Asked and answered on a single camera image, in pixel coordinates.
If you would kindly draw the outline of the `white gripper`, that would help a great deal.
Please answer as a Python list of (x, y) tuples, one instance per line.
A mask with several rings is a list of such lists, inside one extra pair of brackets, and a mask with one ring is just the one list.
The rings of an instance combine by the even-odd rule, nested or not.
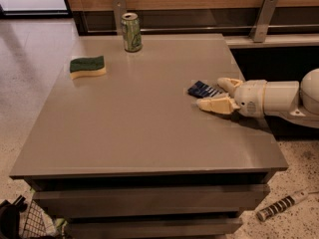
[(245, 117), (264, 117), (265, 80), (243, 82), (239, 79), (219, 78), (217, 84), (228, 94), (198, 99), (196, 104), (201, 110), (221, 115), (231, 115), (238, 110)]

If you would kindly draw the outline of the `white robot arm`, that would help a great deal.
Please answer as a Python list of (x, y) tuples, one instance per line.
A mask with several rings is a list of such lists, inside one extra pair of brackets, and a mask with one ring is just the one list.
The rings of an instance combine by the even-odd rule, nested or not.
[(319, 127), (319, 69), (308, 72), (301, 82), (241, 81), (219, 78), (224, 93), (196, 101), (205, 112), (249, 118), (280, 117), (289, 122)]

